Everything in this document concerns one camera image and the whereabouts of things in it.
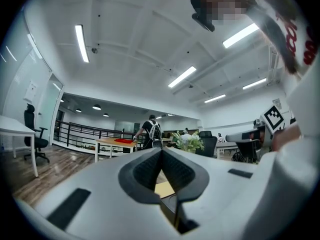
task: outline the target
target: wooden table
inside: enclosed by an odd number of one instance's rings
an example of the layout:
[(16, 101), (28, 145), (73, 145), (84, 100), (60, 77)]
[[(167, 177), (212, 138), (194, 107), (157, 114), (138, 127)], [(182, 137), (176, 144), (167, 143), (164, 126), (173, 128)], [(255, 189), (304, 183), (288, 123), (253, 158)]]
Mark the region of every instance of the wooden table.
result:
[(110, 146), (110, 158), (112, 158), (112, 147), (120, 147), (120, 148), (127, 148), (130, 149), (130, 153), (135, 150), (138, 150), (138, 143), (137, 142), (132, 142), (132, 143), (122, 143), (116, 141), (119, 138), (100, 138), (95, 140), (95, 155), (94, 155), (94, 161), (97, 163), (98, 162), (98, 147), (99, 144), (107, 144)]
[(216, 157), (220, 159), (220, 150), (236, 150), (238, 146), (235, 142), (217, 142), (215, 145)]
[(2, 136), (12, 136), (12, 152), (13, 157), (16, 158), (16, 145), (15, 136), (19, 137), (31, 137), (31, 161), (33, 166), (34, 176), (38, 177), (38, 170), (36, 165), (35, 156), (35, 134), (36, 132), (26, 127), (24, 124), (20, 123), (16, 119), (9, 118), (0, 115), (0, 135)]

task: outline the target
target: red object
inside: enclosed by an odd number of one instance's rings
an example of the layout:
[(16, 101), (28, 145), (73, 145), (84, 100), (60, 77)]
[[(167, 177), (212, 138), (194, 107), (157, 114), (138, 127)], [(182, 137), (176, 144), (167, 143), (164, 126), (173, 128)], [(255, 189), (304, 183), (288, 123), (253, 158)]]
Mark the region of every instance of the red object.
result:
[(127, 144), (131, 144), (133, 141), (130, 139), (124, 139), (124, 138), (117, 138), (114, 140), (115, 142), (122, 142), (122, 143), (127, 143)]

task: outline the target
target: potted plant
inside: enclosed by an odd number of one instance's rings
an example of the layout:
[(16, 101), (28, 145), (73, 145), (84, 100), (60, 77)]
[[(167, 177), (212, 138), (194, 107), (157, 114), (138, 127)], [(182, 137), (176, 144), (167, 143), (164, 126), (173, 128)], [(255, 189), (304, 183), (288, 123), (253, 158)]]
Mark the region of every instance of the potted plant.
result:
[(176, 133), (173, 132), (172, 135), (177, 139), (176, 145), (179, 149), (191, 153), (195, 153), (196, 149), (204, 150), (204, 142), (199, 137), (199, 131), (196, 131), (192, 135), (184, 134), (180, 135), (177, 131)]

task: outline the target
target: wooden floor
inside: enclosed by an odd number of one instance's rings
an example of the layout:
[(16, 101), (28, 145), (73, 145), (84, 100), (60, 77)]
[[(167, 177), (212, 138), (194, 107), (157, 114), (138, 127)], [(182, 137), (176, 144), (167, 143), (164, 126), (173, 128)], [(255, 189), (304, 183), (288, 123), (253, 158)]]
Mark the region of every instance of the wooden floor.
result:
[[(32, 207), (54, 186), (95, 162), (94, 155), (79, 153), (58, 146), (43, 148), (41, 152), (45, 152), (46, 157), (50, 159), (50, 163), (40, 157), (36, 159), (38, 178), (34, 176), (31, 157), (27, 157), (26, 161), (24, 160), (24, 155), (29, 154), (30, 151), (17, 151), (15, 159), (11, 152), (5, 153), (5, 156), (0, 158), (1, 169), (4, 171), (12, 195), (24, 200)], [(161, 171), (157, 183), (165, 181), (167, 179)]]

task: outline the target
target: backpack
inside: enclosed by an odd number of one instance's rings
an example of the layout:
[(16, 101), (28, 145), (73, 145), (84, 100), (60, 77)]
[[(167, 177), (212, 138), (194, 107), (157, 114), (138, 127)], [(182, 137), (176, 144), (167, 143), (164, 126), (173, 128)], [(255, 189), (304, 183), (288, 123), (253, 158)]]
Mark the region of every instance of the backpack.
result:
[(149, 138), (150, 140), (154, 141), (154, 140), (161, 140), (161, 130), (160, 130), (160, 126), (157, 122), (155, 122), (155, 124), (150, 120), (148, 121), (152, 127), (149, 131)]

